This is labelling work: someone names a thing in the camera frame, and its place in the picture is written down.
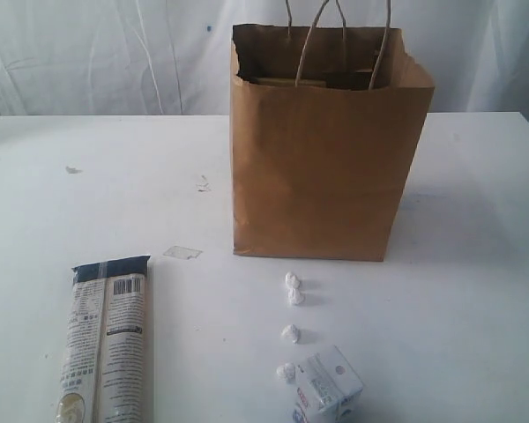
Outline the clear jar gold lid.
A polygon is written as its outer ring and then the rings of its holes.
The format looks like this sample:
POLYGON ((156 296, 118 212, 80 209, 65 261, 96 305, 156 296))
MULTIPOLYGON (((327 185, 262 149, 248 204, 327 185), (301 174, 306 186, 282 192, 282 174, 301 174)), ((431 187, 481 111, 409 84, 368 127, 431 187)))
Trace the clear jar gold lid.
POLYGON ((297 86, 311 86, 311 87, 326 87, 326 82, 324 80, 317 79, 300 79, 296 81, 291 78, 270 78, 270 77, 261 77, 254 78, 252 80, 254 84, 258 85, 267 85, 274 87, 297 87, 297 86))

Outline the clear tape piece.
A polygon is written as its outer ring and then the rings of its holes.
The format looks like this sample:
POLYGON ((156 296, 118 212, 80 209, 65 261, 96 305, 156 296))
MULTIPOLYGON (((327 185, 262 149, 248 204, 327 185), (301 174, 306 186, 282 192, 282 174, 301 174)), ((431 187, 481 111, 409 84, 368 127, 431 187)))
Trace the clear tape piece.
POLYGON ((203 251, 199 249, 191 249, 184 246, 174 245, 167 249, 163 253, 163 256, 179 260, 190 260, 198 258, 202 253, 203 251))

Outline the small white milk carton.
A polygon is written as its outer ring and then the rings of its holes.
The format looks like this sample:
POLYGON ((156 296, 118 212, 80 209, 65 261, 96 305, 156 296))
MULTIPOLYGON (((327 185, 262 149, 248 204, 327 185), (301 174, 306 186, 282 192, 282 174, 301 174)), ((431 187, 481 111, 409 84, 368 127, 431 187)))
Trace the small white milk carton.
POLYGON ((363 384, 336 345, 296 361, 293 422, 349 422, 363 384))

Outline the white backdrop sheet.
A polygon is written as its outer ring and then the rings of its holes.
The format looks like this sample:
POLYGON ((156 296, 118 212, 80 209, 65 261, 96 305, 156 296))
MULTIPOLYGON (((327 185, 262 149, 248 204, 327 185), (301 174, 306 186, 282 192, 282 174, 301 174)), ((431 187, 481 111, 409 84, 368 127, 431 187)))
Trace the white backdrop sheet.
POLYGON ((232 28, 382 26, 435 112, 529 121, 529 1, 0 1, 0 115, 224 115, 232 28))

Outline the long noodle packet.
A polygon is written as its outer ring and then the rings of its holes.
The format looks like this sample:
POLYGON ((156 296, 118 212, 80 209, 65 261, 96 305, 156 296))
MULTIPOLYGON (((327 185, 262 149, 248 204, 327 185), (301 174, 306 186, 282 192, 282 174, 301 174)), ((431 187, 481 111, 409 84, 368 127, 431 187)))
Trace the long noodle packet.
POLYGON ((74 268, 56 421, 143 421, 148 262, 74 268))

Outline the tiny white paper scrap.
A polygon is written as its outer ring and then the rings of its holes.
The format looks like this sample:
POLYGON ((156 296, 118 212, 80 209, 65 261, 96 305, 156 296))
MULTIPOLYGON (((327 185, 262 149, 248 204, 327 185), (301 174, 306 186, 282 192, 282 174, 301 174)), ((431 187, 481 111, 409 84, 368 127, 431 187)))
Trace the tiny white paper scrap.
POLYGON ((80 173, 82 173, 81 169, 78 169, 78 168, 75 168, 75 167, 66 167, 65 171, 68 174, 80 174, 80 173))

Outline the white crumpled scrap near carton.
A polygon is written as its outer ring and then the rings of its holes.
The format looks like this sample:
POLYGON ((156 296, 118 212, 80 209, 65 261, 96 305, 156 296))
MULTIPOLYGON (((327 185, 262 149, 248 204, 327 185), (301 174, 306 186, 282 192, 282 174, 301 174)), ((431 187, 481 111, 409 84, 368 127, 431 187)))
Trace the white crumpled scrap near carton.
POLYGON ((276 375, 285 383, 292 383, 295 380, 295 364, 292 362, 284 363, 277 367, 276 375))

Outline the small white crumpled scrap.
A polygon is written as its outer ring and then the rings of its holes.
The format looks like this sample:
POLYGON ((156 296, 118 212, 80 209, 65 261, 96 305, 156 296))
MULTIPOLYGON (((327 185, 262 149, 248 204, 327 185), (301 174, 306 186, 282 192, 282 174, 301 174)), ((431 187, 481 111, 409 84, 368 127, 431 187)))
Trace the small white crumpled scrap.
POLYGON ((285 276, 285 284, 288 289, 299 289, 301 280, 295 273, 289 271, 285 276))

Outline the brown paper shopping bag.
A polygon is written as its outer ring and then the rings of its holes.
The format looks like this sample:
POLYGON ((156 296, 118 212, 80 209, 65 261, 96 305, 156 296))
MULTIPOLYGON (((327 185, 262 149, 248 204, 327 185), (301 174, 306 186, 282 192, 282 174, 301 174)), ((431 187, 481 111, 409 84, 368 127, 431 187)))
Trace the brown paper shopping bag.
POLYGON ((391 24, 234 26, 234 252, 382 261, 434 90, 391 24))

